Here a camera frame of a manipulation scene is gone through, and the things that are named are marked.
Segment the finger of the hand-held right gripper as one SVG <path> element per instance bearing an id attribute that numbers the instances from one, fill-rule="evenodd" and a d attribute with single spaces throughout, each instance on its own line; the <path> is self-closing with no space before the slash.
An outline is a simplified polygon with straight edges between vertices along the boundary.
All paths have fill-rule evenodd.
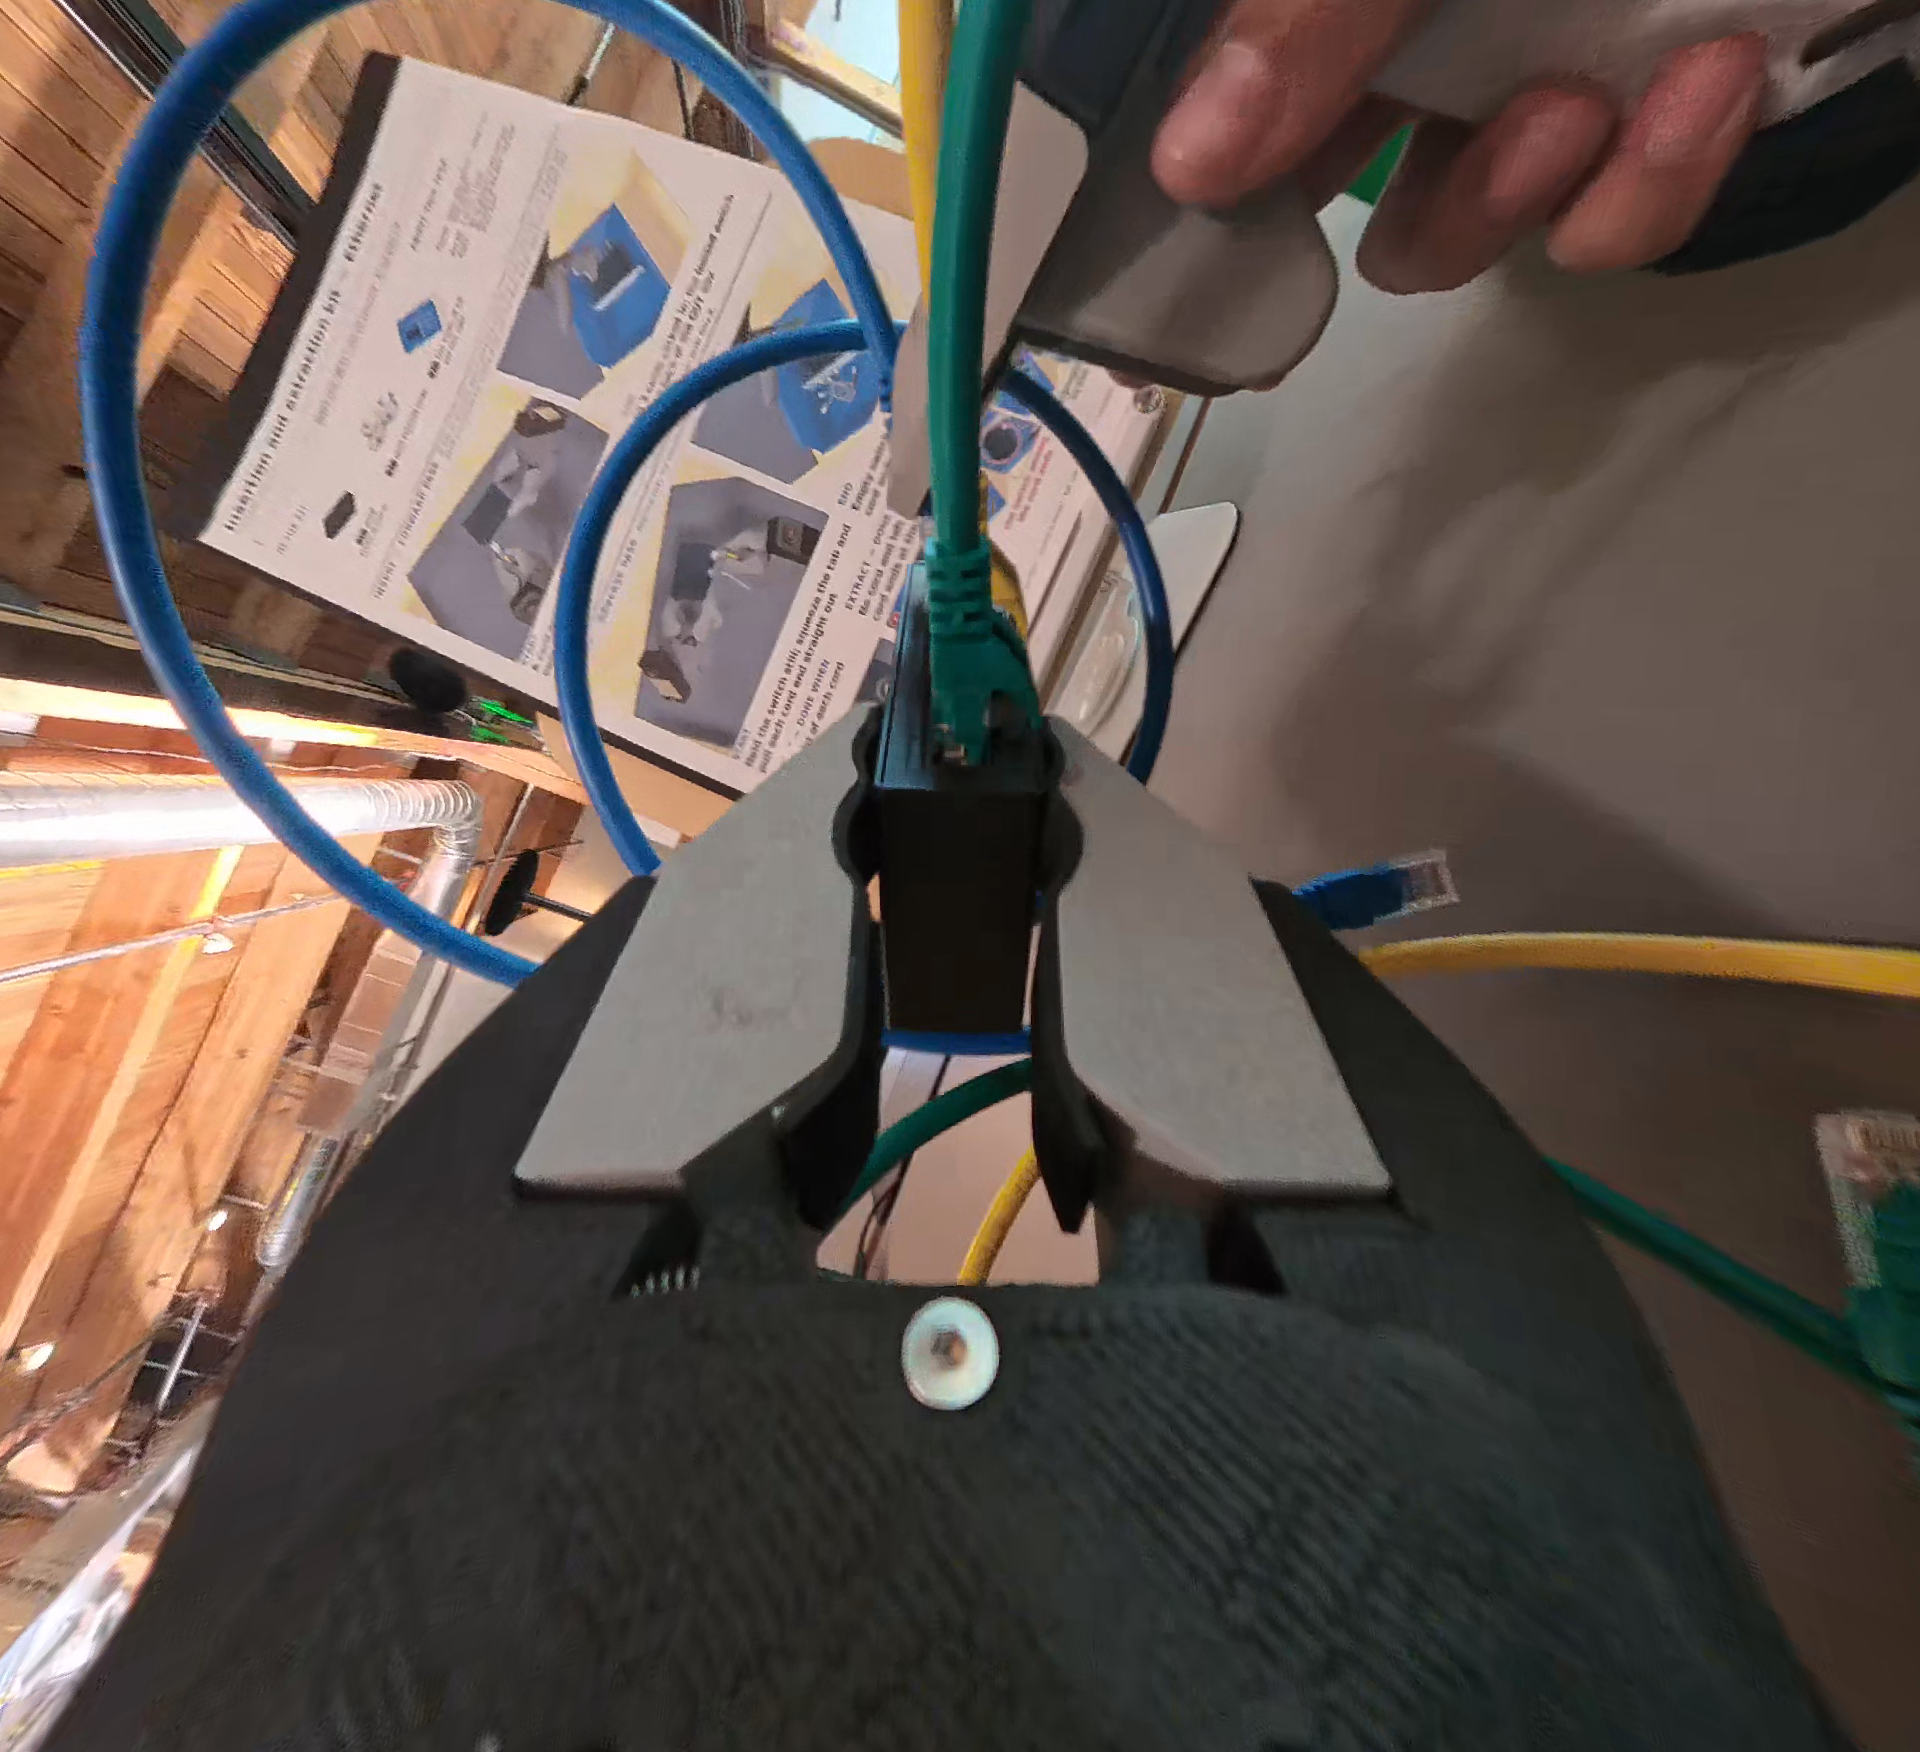
<path id="1" fill-rule="evenodd" d="M 1089 136 L 1015 85 L 987 253 L 981 351 L 1055 351 L 1191 396 L 1275 388 L 1319 341 L 1334 261 L 1308 191 L 1278 179 L 1226 208 L 1174 201 L 1153 124 Z"/>
<path id="2" fill-rule="evenodd" d="M 928 311 L 916 308 L 899 335 L 888 399 L 888 505 L 921 517 L 932 496 Z"/>

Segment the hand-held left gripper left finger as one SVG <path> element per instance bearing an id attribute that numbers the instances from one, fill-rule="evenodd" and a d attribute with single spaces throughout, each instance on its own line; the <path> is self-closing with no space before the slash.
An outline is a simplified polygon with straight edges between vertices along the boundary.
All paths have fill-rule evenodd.
<path id="1" fill-rule="evenodd" d="M 519 1189 L 700 1208 L 768 1189 L 831 1228 L 877 1138 L 879 731 L 877 708 L 838 719 L 664 862 L 526 1140 Z"/>

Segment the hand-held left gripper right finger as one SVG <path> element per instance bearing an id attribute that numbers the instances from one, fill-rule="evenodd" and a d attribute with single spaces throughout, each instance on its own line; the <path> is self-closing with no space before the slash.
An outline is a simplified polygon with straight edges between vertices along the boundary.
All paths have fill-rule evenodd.
<path id="1" fill-rule="evenodd" d="M 1063 1229 L 1153 1205 L 1388 1200 L 1252 881 L 1087 736 L 1049 731 L 1029 1096 Z"/>

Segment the black network switch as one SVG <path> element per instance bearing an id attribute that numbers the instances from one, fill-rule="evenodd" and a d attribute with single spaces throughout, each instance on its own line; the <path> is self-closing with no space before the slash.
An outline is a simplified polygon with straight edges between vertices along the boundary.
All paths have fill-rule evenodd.
<path id="1" fill-rule="evenodd" d="M 899 596 L 893 677 L 869 719 L 863 843 L 877 879 L 885 1038 L 986 1055 L 1025 1042 L 1044 807 L 1059 753 L 1040 716 L 995 700 L 981 762 L 938 736 L 919 569 Z"/>

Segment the white stand base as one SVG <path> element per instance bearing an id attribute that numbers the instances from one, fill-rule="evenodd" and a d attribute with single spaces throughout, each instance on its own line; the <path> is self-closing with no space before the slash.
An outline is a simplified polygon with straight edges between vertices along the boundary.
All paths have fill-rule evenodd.
<path id="1" fill-rule="evenodd" d="M 1147 524 L 1170 605 L 1174 654 L 1182 656 L 1238 537 L 1230 502 L 1166 513 Z M 1113 549 L 1091 591 L 1066 662 L 1044 700 L 1115 762 L 1130 757 L 1144 713 L 1146 644 L 1139 595 L 1124 549 Z"/>

